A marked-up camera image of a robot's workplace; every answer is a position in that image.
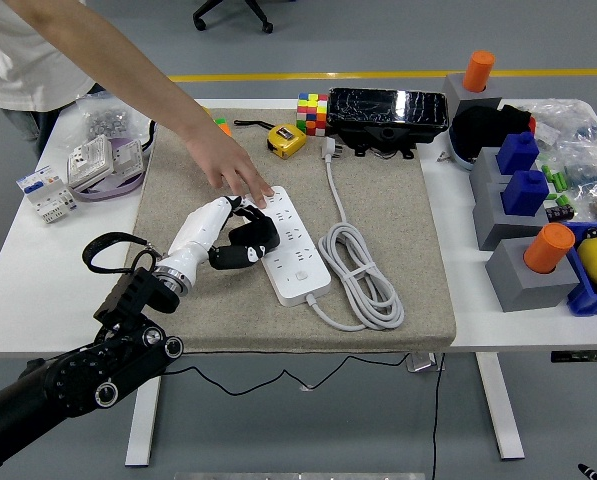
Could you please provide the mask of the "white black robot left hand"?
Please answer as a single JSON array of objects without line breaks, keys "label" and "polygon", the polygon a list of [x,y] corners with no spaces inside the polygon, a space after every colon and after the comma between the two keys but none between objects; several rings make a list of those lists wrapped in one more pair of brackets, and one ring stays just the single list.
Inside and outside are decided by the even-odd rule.
[{"label": "white black robot left hand", "polygon": [[[234,215],[247,222],[229,232],[228,245],[216,247],[214,242]],[[157,263],[154,275],[184,297],[193,288],[197,269],[204,262],[216,270],[247,268],[279,244],[279,233],[269,216],[249,200],[223,196],[188,215],[167,256]]]}]

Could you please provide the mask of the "person's left hand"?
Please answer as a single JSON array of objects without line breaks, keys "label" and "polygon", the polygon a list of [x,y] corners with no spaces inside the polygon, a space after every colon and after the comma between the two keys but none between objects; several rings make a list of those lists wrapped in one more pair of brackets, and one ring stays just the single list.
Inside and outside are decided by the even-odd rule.
[{"label": "person's left hand", "polygon": [[182,135],[194,162],[216,189],[227,183],[232,193],[244,197],[249,193],[259,208],[274,194],[262,178],[248,153],[211,119],[199,121]]}]

